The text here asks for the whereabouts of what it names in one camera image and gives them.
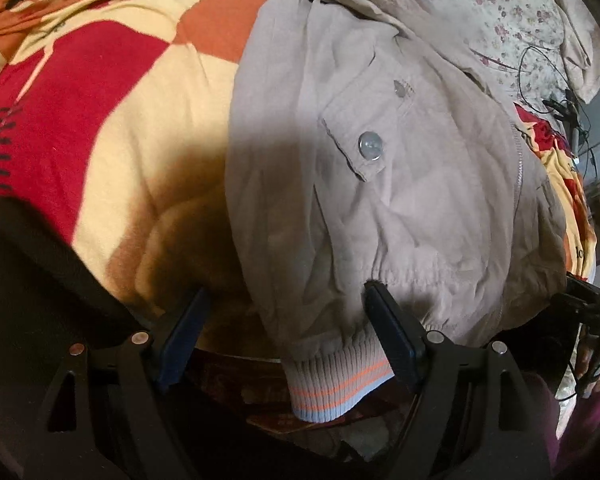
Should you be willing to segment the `right hand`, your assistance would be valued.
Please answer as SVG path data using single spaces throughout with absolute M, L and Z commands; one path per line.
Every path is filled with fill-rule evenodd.
M 583 335 L 577 346 L 576 393 L 587 399 L 600 392 L 600 336 Z

